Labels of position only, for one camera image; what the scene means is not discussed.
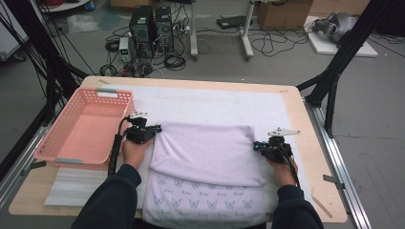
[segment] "dark sleeve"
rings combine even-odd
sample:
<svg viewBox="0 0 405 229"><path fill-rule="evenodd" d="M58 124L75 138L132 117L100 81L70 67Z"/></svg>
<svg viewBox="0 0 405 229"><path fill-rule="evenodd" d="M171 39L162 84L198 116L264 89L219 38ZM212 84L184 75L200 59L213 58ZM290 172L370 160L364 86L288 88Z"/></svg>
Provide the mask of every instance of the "dark sleeve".
<svg viewBox="0 0 405 229"><path fill-rule="evenodd" d="M277 191L279 205L274 210L272 229L278 228L324 228L313 206L304 200L304 192L293 185Z"/></svg>
<svg viewBox="0 0 405 229"><path fill-rule="evenodd" d="M138 171L123 164L87 200L72 228L132 228L138 203L136 188L140 182Z"/></svg>

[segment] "black pole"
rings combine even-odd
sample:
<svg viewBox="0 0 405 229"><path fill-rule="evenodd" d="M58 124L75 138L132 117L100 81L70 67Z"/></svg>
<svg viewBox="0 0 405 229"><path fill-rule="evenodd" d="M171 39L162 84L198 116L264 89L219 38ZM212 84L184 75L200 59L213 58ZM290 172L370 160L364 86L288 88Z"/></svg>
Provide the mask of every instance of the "black pole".
<svg viewBox="0 0 405 229"><path fill-rule="evenodd" d="M373 32L374 27L387 12L393 1L394 0L371 0L353 29L343 40L340 49L337 51L328 67L320 75L297 86L299 91L303 91L310 86L316 85L313 91L306 96L307 102L314 107L320 107L322 100L329 94L325 128L330 137L333 137L331 128L339 77L351 63L364 42L366 42L367 38Z"/></svg>

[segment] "computer tower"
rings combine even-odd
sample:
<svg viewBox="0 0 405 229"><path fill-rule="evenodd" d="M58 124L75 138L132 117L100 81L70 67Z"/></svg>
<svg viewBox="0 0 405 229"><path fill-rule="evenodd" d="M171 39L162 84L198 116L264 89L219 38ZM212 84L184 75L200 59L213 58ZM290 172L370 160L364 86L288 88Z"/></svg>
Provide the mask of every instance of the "computer tower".
<svg viewBox="0 0 405 229"><path fill-rule="evenodd" d="M158 29L159 51L173 52L173 26L170 7L156 8L156 27Z"/></svg>
<svg viewBox="0 0 405 229"><path fill-rule="evenodd" d="M140 58L154 57L154 41L158 38L151 6L135 6L129 23L135 50Z"/></svg>

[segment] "hand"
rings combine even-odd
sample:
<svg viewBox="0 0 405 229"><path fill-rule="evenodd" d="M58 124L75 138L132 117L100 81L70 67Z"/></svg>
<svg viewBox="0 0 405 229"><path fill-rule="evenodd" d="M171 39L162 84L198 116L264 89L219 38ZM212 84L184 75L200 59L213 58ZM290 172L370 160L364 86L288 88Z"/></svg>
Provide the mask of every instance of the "hand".
<svg viewBox="0 0 405 229"><path fill-rule="evenodd" d="M291 157L289 159L298 174L297 164ZM289 169L289 166L287 164L273 162L269 159L267 160L267 162L274 168L274 178L276 180L276 183L280 187L283 187L285 185L296 185L294 176L292 175L291 169Z"/></svg>
<svg viewBox="0 0 405 229"><path fill-rule="evenodd" d="M153 140L148 140L143 144L136 144L130 140L125 140L122 143L122 156L124 164L129 164L138 169L139 165L145 158L146 149L152 144Z"/></svg>

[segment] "wooden table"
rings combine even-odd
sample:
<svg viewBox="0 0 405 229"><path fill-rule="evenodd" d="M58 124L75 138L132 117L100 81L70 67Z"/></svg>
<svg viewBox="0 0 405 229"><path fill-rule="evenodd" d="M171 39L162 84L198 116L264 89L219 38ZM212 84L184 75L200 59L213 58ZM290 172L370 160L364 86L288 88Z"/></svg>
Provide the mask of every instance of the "wooden table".
<svg viewBox="0 0 405 229"><path fill-rule="evenodd" d="M104 84L280 94L286 105L291 128L301 132L295 137L295 140L311 186L315 210L323 222L345 222L347 220L348 217L335 184L323 180L323 175L331 176L330 169L302 97L295 87L102 76L89 76L83 81L82 86L101 87ZM11 203L10 213L14 215L77 216L80 207L44 205L56 173L57 168L52 166L32 170ZM137 211L136 217L140 217L140 211Z"/></svg>

